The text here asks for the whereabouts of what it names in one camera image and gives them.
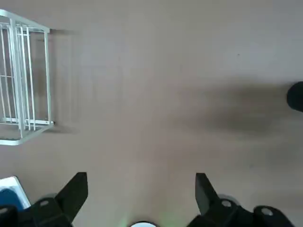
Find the black object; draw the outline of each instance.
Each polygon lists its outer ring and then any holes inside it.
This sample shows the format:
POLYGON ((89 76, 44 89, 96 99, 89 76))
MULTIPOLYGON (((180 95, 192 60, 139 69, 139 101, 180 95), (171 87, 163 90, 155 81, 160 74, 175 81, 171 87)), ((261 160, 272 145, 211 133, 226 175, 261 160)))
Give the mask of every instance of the black object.
POLYGON ((88 196, 86 173, 77 173, 55 196, 44 198, 23 211, 0 206, 0 227, 72 227, 88 196))
POLYGON ((286 98, 290 108, 303 112, 303 82, 292 85, 286 98))
POLYGON ((196 174, 196 201, 201 215, 188 227, 294 227, 279 210, 257 206, 253 213, 220 199, 205 174, 196 174))

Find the white circular light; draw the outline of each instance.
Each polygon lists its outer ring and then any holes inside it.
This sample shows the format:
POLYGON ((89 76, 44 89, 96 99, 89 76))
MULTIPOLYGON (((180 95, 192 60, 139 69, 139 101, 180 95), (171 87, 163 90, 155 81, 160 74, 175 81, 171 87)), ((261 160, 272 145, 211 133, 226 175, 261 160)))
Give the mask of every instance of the white circular light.
POLYGON ((133 224, 131 227, 156 227, 156 226, 151 223, 148 223, 148 222, 139 222, 139 223, 133 224))

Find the wire grid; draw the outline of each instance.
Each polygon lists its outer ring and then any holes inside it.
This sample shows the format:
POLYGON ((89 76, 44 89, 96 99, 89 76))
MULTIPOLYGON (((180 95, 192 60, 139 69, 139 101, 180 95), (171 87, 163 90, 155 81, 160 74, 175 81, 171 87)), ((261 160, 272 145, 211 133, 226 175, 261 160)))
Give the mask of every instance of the wire grid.
POLYGON ((10 16, 10 23, 0 22, 0 50, 3 61, 0 67, 0 125, 4 126, 0 129, 0 144, 17 145, 53 126, 48 65, 49 29, 17 22, 15 18, 26 22, 28 20, 4 12, 10 16), (44 35, 46 86, 43 88, 34 83, 31 56, 31 36, 34 34, 44 35), (38 89, 46 90, 47 111, 44 119, 38 119, 36 115, 38 110, 35 91, 38 89))

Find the metal wire shelf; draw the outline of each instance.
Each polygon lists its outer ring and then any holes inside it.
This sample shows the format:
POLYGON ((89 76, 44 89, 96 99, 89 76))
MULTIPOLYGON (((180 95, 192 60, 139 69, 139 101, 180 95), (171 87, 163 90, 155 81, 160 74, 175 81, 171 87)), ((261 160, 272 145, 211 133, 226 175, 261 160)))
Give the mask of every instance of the metal wire shelf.
POLYGON ((50 29, 38 23, 0 9, 0 145, 18 145, 53 127, 48 57, 48 33, 50 29), (32 36, 44 37, 45 72, 33 72, 32 36), (35 84, 45 79, 45 86, 35 84), (45 97, 45 117, 41 106, 45 97))

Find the floor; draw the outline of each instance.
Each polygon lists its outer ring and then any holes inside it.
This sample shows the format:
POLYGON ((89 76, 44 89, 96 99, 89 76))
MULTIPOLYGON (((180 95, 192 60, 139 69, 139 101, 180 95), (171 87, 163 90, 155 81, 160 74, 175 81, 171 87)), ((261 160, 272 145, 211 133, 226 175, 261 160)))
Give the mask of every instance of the floor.
POLYGON ((0 177, 31 201, 87 171, 75 226, 198 213, 196 172, 243 207, 303 223, 303 116, 285 102, 302 80, 303 1, 2 0, 53 28, 55 130, 0 147, 0 177))

